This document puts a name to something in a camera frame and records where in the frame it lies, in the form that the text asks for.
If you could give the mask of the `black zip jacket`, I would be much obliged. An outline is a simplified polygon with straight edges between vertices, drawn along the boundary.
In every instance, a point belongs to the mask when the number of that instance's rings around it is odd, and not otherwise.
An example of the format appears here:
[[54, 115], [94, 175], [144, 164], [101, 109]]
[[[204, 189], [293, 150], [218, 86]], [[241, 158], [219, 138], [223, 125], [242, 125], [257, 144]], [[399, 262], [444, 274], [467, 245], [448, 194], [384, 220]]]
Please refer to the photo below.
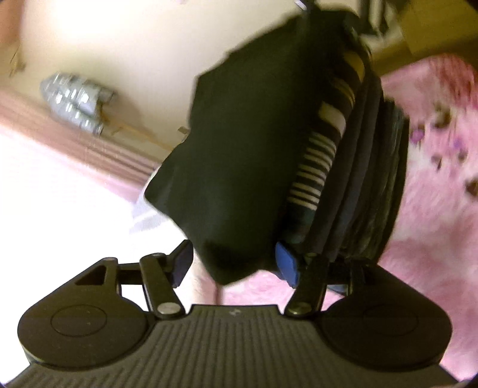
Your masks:
[[219, 284], [275, 265], [311, 111], [307, 16], [251, 40], [198, 78], [190, 134], [145, 190]]

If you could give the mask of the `stack of folded clothes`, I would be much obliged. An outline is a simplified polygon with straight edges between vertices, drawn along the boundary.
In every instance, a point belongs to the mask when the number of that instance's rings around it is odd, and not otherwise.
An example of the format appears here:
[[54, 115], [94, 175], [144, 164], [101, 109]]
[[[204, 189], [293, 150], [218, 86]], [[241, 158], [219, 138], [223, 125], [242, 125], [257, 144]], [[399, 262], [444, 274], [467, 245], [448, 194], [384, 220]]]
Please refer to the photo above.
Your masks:
[[342, 51], [354, 50], [366, 60], [366, 71], [335, 161], [314, 212], [305, 212], [287, 200], [288, 221], [280, 242], [299, 259], [315, 256], [367, 259], [377, 262], [398, 216], [407, 169], [409, 120], [382, 90], [370, 65], [370, 53], [357, 32], [359, 21], [347, 11], [313, 9], [302, 22], [307, 65], [306, 83], [311, 111], [301, 140], [317, 115], [322, 82], [319, 78], [337, 62]]

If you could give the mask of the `striped folded garment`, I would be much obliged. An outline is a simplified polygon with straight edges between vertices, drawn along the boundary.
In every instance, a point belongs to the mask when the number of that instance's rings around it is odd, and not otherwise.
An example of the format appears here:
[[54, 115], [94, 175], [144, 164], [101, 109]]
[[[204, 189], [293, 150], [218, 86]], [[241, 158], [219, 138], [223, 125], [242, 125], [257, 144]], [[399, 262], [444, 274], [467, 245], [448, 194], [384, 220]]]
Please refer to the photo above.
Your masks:
[[366, 71], [366, 60], [354, 50], [342, 51], [319, 80], [322, 95], [317, 115], [306, 136], [288, 201], [314, 212], [325, 187]]

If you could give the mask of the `pink floral blanket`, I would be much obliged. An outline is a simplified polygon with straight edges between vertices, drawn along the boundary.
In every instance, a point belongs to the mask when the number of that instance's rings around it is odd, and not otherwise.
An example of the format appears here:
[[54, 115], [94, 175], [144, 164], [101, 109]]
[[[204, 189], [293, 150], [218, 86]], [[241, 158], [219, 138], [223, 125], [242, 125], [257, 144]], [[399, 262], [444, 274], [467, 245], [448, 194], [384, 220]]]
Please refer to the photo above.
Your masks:
[[455, 54], [382, 78], [409, 116], [407, 177], [381, 265], [451, 317], [442, 366], [477, 374], [477, 69]]

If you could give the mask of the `silver bottles pack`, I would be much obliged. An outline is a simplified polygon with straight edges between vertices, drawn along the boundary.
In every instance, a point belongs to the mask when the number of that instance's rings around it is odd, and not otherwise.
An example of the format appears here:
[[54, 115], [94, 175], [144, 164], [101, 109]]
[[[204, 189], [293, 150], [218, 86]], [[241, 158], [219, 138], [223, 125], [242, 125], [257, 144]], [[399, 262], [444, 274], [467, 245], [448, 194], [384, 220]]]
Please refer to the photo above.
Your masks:
[[108, 87], [74, 73], [55, 73], [40, 83], [52, 113], [79, 129], [101, 135], [105, 126], [102, 107], [115, 96]]

